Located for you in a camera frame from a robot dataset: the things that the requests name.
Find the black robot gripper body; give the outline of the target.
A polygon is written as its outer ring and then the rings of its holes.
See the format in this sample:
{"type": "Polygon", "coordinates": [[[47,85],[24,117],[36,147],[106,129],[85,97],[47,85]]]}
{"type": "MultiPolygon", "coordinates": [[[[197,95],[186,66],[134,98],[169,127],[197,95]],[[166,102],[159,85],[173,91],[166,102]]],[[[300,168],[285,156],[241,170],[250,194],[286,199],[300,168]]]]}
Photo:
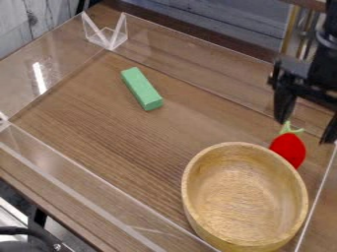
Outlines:
{"type": "Polygon", "coordinates": [[[301,97],[337,110],[337,57],[316,55],[312,62],[281,57],[274,62],[268,84],[292,98],[301,97]]]}

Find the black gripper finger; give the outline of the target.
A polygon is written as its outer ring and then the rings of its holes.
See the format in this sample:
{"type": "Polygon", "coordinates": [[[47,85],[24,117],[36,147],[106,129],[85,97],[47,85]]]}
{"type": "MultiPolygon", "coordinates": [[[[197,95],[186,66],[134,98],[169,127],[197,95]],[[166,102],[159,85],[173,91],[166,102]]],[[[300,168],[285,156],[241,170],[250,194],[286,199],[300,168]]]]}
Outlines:
{"type": "Polygon", "coordinates": [[[277,83],[274,90],[274,118],[284,124],[290,118],[296,108],[297,95],[282,83],[277,83]]]}
{"type": "Polygon", "coordinates": [[[337,141],[337,109],[333,111],[333,116],[325,127],[324,133],[320,138],[321,144],[333,144],[337,141]]]}

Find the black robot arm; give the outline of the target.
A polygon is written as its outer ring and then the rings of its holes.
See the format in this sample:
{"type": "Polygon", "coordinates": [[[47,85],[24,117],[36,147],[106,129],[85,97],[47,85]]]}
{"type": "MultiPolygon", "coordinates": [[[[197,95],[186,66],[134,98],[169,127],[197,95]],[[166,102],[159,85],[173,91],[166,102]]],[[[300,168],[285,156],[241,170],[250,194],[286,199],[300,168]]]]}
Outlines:
{"type": "Polygon", "coordinates": [[[327,1],[325,10],[312,61],[281,57],[274,63],[268,84],[274,91],[274,118],[278,123],[284,124],[292,117],[298,98],[333,112],[320,138],[321,144],[333,144],[337,141],[337,0],[327,1]]]}

